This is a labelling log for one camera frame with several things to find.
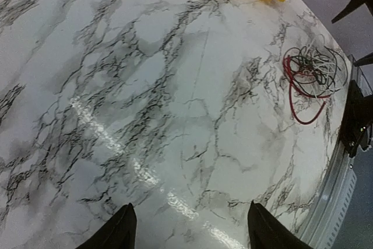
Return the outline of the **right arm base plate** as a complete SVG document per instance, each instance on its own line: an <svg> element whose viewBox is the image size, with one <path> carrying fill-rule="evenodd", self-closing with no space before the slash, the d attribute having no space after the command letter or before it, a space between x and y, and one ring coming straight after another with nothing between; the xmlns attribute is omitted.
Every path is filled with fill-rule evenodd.
<svg viewBox="0 0 373 249"><path fill-rule="evenodd" d="M350 158L360 147L369 148L372 139L372 95L363 96L355 80L349 83L346 106L340 128L340 140Z"/></svg>

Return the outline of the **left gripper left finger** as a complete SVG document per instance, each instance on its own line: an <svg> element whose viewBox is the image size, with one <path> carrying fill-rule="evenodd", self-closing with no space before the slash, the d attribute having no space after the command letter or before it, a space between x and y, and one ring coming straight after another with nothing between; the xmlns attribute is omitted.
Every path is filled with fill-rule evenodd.
<svg viewBox="0 0 373 249"><path fill-rule="evenodd" d="M136 227L133 205L126 204L76 249L135 248Z"/></svg>

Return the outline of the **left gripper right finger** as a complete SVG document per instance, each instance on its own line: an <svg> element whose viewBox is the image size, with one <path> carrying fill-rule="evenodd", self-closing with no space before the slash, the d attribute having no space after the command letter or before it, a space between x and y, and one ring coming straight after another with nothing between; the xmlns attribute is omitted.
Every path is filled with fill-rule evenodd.
<svg viewBox="0 0 373 249"><path fill-rule="evenodd" d="M260 203L251 202L247 219L250 248L312 249L293 235Z"/></svg>

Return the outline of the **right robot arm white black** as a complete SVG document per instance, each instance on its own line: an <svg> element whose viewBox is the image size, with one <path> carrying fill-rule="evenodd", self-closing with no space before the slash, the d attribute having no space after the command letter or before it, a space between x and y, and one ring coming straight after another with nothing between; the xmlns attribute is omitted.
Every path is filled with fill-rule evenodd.
<svg viewBox="0 0 373 249"><path fill-rule="evenodd" d="M370 13L372 14L372 0L350 0L346 7L332 19L332 24L343 19L344 17L346 17L347 15L361 7L362 5L366 5ZM354 66L372 65L372 53L360 58L353 64Z"/></svg>

